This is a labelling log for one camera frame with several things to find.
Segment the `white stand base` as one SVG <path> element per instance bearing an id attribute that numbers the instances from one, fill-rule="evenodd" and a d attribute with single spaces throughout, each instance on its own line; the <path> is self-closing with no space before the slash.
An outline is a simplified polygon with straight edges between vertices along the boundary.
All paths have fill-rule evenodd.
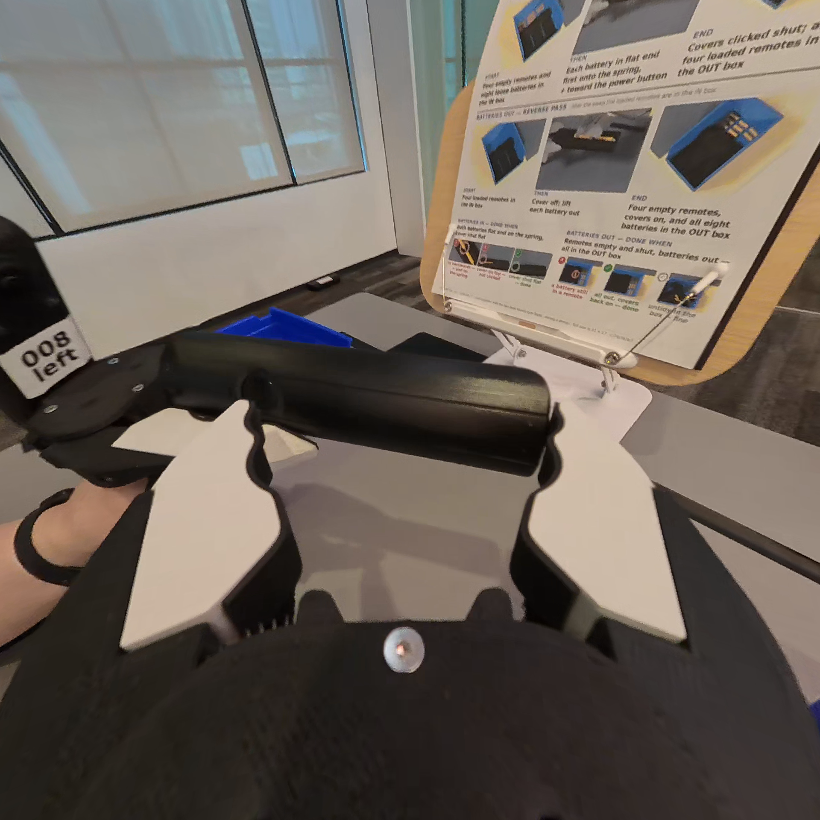
<path id="1" fill-rule="evenodd" d="M 501 350 L 489 356 L 487 364 L 518 366 L 538 373 L 555 403 L 576 405 L 617 441 L 624 438 L 651 403 L 651 392 L 645 386 L 624 379 L 616 370 L 578 363 L 498 331 L 494 336 Z"/>

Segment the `person's left hand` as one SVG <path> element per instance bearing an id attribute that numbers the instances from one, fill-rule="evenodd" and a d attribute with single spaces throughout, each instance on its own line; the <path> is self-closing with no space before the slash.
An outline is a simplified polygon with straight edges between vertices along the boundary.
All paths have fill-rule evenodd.
<path id="1" fill-rule="evenodd" d="M 82 567 L 108 537 L 130 504 L 149 485 L 141 479 L 103 488 L 83 481 L 62 504 L 44 514 L 39 541 L 43 556 L 64 567 Z"/>

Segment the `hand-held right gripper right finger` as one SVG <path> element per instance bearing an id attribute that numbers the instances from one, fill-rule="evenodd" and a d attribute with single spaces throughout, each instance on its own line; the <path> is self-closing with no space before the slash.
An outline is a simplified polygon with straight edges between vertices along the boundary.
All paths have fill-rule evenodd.
<path id="1" fill-rule="evenodd" d="M 550 424 L 509 565 L 525 619 L 581 641 L 603 619 L 685 641 L 650 478 L 575 405 Z"/>

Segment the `blue plastic bin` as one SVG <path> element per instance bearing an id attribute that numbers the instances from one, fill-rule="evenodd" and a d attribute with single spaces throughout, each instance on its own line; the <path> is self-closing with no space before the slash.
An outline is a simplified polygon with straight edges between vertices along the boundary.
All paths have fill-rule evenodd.
<path id="1" fill-rule="evenodd" d="M 321 323 L 279 308 L 270 308 L 262 316 L 249 316 L 208 334 L 214 349 L 256 354 L 291 348 L 327 348 L 350 350 L 352 338 Z"/>

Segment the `printed instruction poster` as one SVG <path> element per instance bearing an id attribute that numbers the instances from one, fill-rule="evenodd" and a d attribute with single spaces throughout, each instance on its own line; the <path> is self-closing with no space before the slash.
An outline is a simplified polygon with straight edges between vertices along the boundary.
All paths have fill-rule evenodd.
<path id="1" fill-rule="evenodd" d="M 500 2 L 434 293 L 700 370 L 818 159 L 818 2 Z"/>

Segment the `black remote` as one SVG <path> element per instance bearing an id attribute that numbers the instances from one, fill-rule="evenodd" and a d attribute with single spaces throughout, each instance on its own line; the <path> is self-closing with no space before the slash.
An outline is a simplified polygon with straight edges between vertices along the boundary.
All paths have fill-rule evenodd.
<path id="1" fill-rule="evenodd" d="M 166 343 L 161 382 L 172 407 L 215 416 L 244 399 L 303 438 L 540 484 L 562 466 L 548 386 L 514 366 L 191 331 Z"/>

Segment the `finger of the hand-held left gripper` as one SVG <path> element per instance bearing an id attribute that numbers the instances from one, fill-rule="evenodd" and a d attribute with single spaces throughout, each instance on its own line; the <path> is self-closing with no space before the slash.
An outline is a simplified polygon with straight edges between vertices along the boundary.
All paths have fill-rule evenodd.
<path id="1" fill-rule="evenodd" d="M 113 443 L 113 447 L 133 452 L 176 457 L 211 421 L 201 420 L 191 413 L 155 413 L 129 426 Z M 270 463 L 291 463 L 305 460 L 318 452 L 313 441 L 274 425 L 263 425 L 264 453 Z"/>

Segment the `person's left forearm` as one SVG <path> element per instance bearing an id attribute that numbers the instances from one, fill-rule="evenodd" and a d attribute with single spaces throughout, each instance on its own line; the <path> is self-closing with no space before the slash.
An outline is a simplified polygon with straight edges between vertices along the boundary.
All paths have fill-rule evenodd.
<path id="1" fill-rule="evenodd" d="M 67 592 L 32 575 L 20 562 L 15 539 L 26 519 L 1 527 L 1 647 L 13 643 L 44 620 Z"/>

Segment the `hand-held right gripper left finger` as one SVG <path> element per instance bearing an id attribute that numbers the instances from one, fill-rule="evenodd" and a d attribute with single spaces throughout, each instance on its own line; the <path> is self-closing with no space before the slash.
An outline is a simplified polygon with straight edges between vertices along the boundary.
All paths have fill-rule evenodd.
<path id="1" fill-rule="evenodd" d="M 249 401 L 232 403 L 154 483 L 122 650 L 200 625 L 232 644 L 293 622 L 302 560 L 262 426 Z"/>

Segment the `black wristband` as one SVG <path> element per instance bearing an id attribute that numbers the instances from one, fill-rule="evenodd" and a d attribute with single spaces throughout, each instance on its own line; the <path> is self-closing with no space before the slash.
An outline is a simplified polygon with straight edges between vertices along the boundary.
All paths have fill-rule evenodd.
<path id="1" fill-rule="evenodd" d="M 45 498 L 34 511 L 20 521 L 13 538 L 15 559 L 26 573 L 50 586 L 67 588 L 77 579 L 89 558 L 79 565 L 61 565 L 46 559 L 35 547 L 34 528 L 39 518 L 55 507 L 63 506 L 74 495 L 75 488 L 65 488 Z"/>

